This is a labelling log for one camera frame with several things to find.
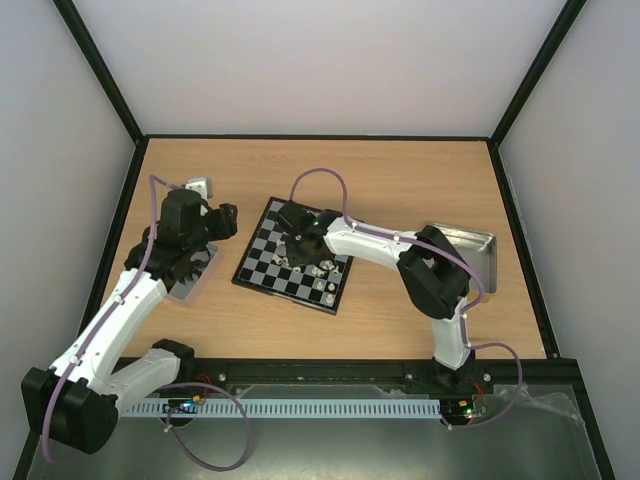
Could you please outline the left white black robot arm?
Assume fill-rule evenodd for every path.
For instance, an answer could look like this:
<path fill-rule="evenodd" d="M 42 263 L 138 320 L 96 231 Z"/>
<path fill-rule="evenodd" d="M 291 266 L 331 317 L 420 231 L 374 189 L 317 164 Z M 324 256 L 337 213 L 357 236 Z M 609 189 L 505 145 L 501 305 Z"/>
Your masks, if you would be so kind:
<path fill-rule="evenodd" d="M 147 395 L 195 375 L 195 351 L 163 339 L 140 359 L 116 364 L 145 318 L 177 283 L 196 276 L 199 255 L 237 232 L 236 206 L 213 209 L 206 197 L 183 188 L 155 203 L 158 225 L 131 249 L 116 287 L 89 325 L 48 369 L 31 368 L 21 382 L 32 431 L 93 454 L 119 418 Z"/>

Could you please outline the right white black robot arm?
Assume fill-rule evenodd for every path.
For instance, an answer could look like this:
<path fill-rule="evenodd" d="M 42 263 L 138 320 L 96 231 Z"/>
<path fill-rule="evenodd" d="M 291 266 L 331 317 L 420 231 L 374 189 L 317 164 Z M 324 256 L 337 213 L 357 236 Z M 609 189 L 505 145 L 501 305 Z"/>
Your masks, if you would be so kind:
<path fill-rule="evenodd" d="M 326 209 L 314 215 L 287 201 L 276 216 L 292 266 L 318 266 L 346 255 L 397 272 L 413 306 L 431 321 L 433 381 L 455 392 L 471 379 L 475 354 L 467 335 L 470 267 L 440 229 L 400 232 Z"/>

